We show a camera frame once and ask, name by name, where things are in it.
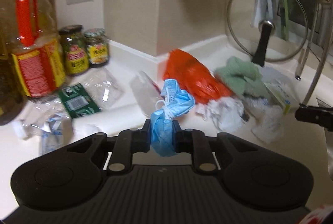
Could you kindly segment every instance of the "white elastic string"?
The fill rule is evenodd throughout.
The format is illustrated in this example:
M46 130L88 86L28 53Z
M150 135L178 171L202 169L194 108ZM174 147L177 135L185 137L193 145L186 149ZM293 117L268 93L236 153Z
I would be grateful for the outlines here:
M157 105L158 103L163 103L164 105L161 107L164 110L164 118L166 120L173 120L174 118L174 114L172 113L172 111L167 107L167 105L169 104L169 100L170 100L170 94L169 94L169 89L168 87L165 88L166 90L166 98L165 101L164 100L158 100L155 104L155 109L157 110Z

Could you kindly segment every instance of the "jar label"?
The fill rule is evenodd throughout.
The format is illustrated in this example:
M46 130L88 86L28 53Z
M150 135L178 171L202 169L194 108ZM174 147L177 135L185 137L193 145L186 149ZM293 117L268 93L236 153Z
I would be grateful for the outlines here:
M45 96L59 88L65 81L66 75L56 39L28 53L12 54L12 56L27 96Z
M86 51L78 45L71 45L66 52L66 70L69 75L75 75L86 71L89 61Z
M108 49L106 45L100 43L96 45L88 45L89 60L91 64L100 64L108 60Z

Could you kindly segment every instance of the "blue face mask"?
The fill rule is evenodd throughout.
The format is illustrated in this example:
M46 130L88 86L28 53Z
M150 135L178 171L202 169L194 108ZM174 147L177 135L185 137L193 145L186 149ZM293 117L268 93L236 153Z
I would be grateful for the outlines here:
M194 98L187 91L181 90L175 79L166 79L161 95L165 96L164 106L151 116L151 131L154 150L160 156L173 156L176 154L172 144L173 124L175 117L184 115L194 106Z

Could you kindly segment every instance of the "orange-red bag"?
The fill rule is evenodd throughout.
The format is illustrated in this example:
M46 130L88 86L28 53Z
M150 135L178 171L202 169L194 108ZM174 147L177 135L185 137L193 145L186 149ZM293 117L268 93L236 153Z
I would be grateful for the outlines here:
M181 89L193 95L196 103L207 104L211 99L233 95L202 63L180 49L170 52L163 78L176 79Z

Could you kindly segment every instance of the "white paper towel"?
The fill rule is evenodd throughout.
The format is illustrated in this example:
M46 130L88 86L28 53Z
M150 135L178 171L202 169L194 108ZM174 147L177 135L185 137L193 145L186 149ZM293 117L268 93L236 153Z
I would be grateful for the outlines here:
M146 118L139 105L132 104L73 119L73 130L76 139L97 132L117 136L123 130L143 126Z

